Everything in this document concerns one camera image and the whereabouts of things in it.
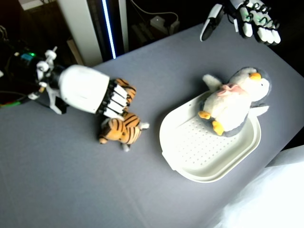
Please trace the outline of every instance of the penguin's wing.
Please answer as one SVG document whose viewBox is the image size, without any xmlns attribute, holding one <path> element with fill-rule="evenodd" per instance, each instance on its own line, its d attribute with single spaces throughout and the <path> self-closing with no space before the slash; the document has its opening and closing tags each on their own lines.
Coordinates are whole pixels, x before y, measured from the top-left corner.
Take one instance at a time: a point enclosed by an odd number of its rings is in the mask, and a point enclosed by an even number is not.
<svg viewBox="0 0 304 228">
<path fill-rule="evenodd" d="M 259 107 L 253 107 L 253 108 L 250 108 L 249 114 L 252 114 L 252 115 L 255 115 L 255 116 L 259 116 L 259 115 L 262 115 L 265 112 L 267 112 L 268 108 L 269 108 L 268 105 L 259 106 Z"/>
<path fill-rule="evenodd" d="M 220 80 L 218 80 L 216 77 L 212 75 L 204 75 L 203 81 L 206 83 L 209 90 L 212 92 L 219 90 L 220 86 L 223 85 Z"/>
</svg>

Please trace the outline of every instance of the penguin's foot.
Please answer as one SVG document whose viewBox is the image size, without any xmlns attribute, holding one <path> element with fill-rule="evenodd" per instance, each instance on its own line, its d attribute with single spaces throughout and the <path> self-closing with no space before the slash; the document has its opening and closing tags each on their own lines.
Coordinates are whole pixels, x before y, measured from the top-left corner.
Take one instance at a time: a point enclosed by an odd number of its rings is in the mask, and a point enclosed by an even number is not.
<svg viewBox="0 0 304 228">
<path fill-rule="evenodd" d="M 218 134 L 219 136 L 221 136 L 224 133 L 224 128 L 220 124 L 220 122 L 213 121 L 212 125 L 213 125 L 213 130 L 215 131 L 216 134 Z"/>
<path fill-rule="evenodd" d="M 206 120 L 210 119 L 210 117 L 211 117 L 211 115 L 205 111 L 199 111 L 199 116 L 200 116 L 200 118 L 206 119 Z"/>
</svg>

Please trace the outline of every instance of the blue light strip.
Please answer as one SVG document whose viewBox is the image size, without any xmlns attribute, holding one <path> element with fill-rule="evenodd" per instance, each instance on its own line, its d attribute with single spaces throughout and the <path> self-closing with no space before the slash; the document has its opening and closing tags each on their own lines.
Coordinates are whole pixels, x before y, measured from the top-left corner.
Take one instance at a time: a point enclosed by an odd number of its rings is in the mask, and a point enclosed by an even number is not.
<svg viewBox="0 0 304 228">
<path fill-rule="evenodd" d="M 115 48 L 114 48 L 113 37 L 112 37 L 112 31 L 111 31 L 110 20 L 109 20 L 109 14 L 108 14 L 108 7 L 106 5 L 106 0 L 102 0 L 102 2 L 103 2 L 103 8 L 104 8 L 104 16 L 105 16 L 106 27 L 108 29 L 108 34 L 109 34 L 109 39 L 110 39 L 112 56 L 113 56 L 113 59 L 116 59 Z"/>
</svg>

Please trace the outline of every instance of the penguin plush toy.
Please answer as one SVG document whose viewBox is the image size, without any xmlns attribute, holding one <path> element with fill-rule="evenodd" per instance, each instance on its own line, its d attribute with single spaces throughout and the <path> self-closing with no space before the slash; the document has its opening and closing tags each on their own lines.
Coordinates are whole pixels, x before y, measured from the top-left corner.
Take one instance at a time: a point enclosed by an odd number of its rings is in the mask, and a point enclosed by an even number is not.
<svg viewBox="0 0 304 228">
<path fill-rule="evenodd" d="M 249 112 L 258 116 L 269 108 L 263 101 L 270 93 L 271 82 L 261 69 L 242 68 L 227 84 L 212 75 L 204 75 L 203 81 L 211 94 L 201 101 L 198 115 L 206 129 L 214 134 L 236 135 L 243 128 Z"/>
</svg>

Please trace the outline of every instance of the plastic tray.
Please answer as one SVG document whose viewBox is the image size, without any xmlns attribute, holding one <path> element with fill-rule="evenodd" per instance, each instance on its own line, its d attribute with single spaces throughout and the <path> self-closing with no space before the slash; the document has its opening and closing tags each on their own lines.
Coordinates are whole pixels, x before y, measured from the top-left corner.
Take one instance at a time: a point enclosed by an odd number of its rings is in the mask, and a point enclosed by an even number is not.
<svg viewBox="0 0 304 228">
<path fill-rule="evenodd" d="M 224 177 L 260 143 L 261 128 L 256 116 L 248 115 L 241 132 L 219 137 L 206 131 L 198 117 L 200 100 L 209 92 L 188 101 L 164 118 L 160 129 L 162 155 L 170 167 L 196 182 L 214 182 Z"/>
</svg>

